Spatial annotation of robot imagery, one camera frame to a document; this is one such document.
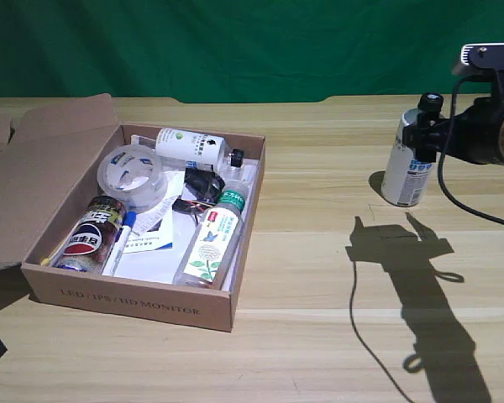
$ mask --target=white can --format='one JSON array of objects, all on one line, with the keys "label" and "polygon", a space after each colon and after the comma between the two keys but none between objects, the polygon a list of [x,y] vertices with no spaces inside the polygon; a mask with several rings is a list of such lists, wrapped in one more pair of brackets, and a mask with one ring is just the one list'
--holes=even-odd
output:
[{"label": "white can", "polygon": [[433,170],[433,163],[417,160],[415,150],[402,142],[403,128],[416,122],[420,112],[414,108],[403,113],[381,185],[385,200],[400,207],[414,206],[422,200]]}]

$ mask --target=can label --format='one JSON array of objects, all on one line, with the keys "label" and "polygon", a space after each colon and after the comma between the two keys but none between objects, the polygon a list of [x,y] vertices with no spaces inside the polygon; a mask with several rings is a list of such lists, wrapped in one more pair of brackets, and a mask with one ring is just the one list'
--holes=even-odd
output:
[{"label": "can label", "polygon": [[399,206],[413,206],[418,203],[425,189],[433,164],[411,160],[402,193],[397,202]]},{"label": "can label", "polygon": [[101,231],[93,224],[82,224],[73,233],[64,256],[90,254],[99,249],[102,243]]},{"label": "can label", "polygon": [[201,164],[196,161],[187,161],[186,167],[192,168],[195,170],[206,170],[207,172],[214,172],[215,171],[215,167],[213,164]]},{"label": "can label", "polygon": [[100,274],[124,215],[120,201],[109,196],[92,199],[55,267]]}]

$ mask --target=green screen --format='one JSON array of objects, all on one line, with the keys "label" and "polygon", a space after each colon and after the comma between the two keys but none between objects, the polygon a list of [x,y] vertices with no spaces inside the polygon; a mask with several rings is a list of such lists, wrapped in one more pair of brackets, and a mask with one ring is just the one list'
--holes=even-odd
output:
[{"label": "green screen", "polygon": [[0,97],[449,93],[474,42],[504,42],[504,0],[0,0]]}]

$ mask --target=pepsi logo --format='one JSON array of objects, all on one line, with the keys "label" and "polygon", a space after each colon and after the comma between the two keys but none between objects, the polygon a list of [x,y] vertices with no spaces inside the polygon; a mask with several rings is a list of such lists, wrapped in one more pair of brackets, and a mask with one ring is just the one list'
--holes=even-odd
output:
[{"label": "pepsi logo", "polygon": [[82,224],[69,240],[65,256],[90,254],[99,249],[102,243],[101,231],[93,224]]}]

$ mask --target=black cable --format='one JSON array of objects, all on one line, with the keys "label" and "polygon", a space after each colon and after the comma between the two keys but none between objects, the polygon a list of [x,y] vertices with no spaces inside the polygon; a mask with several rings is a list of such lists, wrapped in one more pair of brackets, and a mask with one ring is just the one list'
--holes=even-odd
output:
[{"label": "black cable", "polygon": [[437,168],[437,177],[438,177],[438,184],[443,191],[444,195],[451,201],[455,206],[459,207],[462,210],[465,210],[466,212],[469,212],[470,214],[474,214],[477,217],[484,218],[485,220],[493,221],[496,222],[497,224],[502,224],[504,225],[504,219],[498,218],[491,216],[489,214],[485,214],[484,212],[479,212],[478,210],[475,210],[474,208],[468,207],[465,204],[463,204],[461,201],[457,200],[448,190],[446,185],[444,184],[444,176],[443,176],[443,165],[444,165],[444,158],[446,157],[446,150],[449,147],[450,140],[452,139],[452,135],[454,133],[454,124],[455,124],[455,106],[456,106],[456,101],[457,101],[457,95],[459,92],[459,88],[461,87],[461,84],[463,84],[465,81],[471,81],[472,77],[463,77],[454,86],[454,90],[452,91],[452,102],[450,103],[450,121],[449,121],[449,126],[448,126],[448,134],[446,135],[446,142],[444,143],[444,148],[442,153],[440,154],[440,158],[438,160],[438,168]]}]

